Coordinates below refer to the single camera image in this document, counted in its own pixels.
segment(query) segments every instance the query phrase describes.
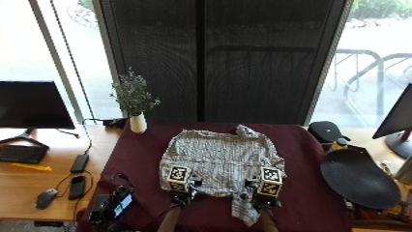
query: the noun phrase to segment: computer monitor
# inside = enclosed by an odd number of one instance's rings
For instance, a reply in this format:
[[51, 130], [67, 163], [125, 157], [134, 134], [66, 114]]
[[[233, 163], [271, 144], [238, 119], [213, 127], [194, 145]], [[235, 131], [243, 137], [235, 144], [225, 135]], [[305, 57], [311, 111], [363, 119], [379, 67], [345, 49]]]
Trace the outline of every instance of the computer monitor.
[[25, 129], [13, 140], [46, 146], [29, 137], [33, 129], [74, 129], [53, 81], [0, 81], [0, 128]]
[[412, 84], [403, 89], [371, 138], [385, 137], [387, 147], [403, 158], [412, 155]]

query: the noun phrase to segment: computer mouse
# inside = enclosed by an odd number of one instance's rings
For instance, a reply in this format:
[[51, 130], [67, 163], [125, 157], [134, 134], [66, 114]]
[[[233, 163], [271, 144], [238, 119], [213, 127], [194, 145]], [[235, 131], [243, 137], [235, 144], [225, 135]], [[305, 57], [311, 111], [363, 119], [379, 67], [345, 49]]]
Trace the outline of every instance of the computer mouse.
[[58, 191], [53, 188], [49, 188], [41, 192], [37, 196], [35, 208], [39, 210], [46, 209], [53, 202], [57, 193]]

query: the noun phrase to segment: maroon tablecloth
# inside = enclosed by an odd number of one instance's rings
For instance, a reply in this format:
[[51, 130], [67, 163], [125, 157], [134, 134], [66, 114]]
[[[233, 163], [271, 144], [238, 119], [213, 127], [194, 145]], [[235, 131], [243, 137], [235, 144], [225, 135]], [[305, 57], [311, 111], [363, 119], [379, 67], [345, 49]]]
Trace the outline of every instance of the maroon tablecloth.
[[[319, 174], [322, 149], [311, 135], [298, 126], [243, 124], [271, 140], [283, 158], [283, 179], [274, 219], [279, 231], [350, 231], [341, 196], [329, 188]], [[111, 175], [125, 173], [134, 185], [133, 203], [122, 222], [130, 228], [155, 231], [169, 206], [167, 192], [159, 189], [158, 163], [169, 140], [181, 130], [234, 133], [235, 124], [161, 124], [149, 123], [143, 134], [130, 132], [127, 125], [111, 156], [101, 172], [93, 195], [109, 193]], [[262, 231], [259, 220], [246, 227], [230, 216], [231, 199], [197, 195], [179, 214], [174, 231]], [[78, 215], [77, 231], [91, 231], [87, 224], [90, 206]]]

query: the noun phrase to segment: white vase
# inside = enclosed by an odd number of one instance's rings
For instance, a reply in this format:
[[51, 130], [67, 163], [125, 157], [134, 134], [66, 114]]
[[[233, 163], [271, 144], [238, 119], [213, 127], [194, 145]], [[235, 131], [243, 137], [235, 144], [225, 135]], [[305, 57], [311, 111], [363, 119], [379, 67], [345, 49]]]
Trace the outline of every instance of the white vase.
[[139, 113], [137, 116], [130, 116], [130, 131], [134, 133], [143, 133], [146, 130], [146, 123], [143, 114]]

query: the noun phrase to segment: smartphone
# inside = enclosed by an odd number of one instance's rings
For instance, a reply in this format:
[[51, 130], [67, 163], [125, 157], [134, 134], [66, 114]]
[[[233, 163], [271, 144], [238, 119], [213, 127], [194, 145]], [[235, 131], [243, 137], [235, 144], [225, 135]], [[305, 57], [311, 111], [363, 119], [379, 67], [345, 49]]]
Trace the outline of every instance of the smartphone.
[[75, 200], [82, 197], [85, 191], [85, 181], [86, 181], [85, 176], [75, 176], [71, 178], [67, 192], [69, 200]]
[[117, 218], [117, 216], [121, 214], [121, 212], [126, 209], [126, 207], [129, 206], [130, 202], [131, 202], [130, 193], [127, 193], [122, 197], [121, 202], [114, 207], [114, 218]]
[[85, 170], [87, 164], [89, 155], [77, 155], [71, 168], [69, 169], [70, 173], [81, 173]]

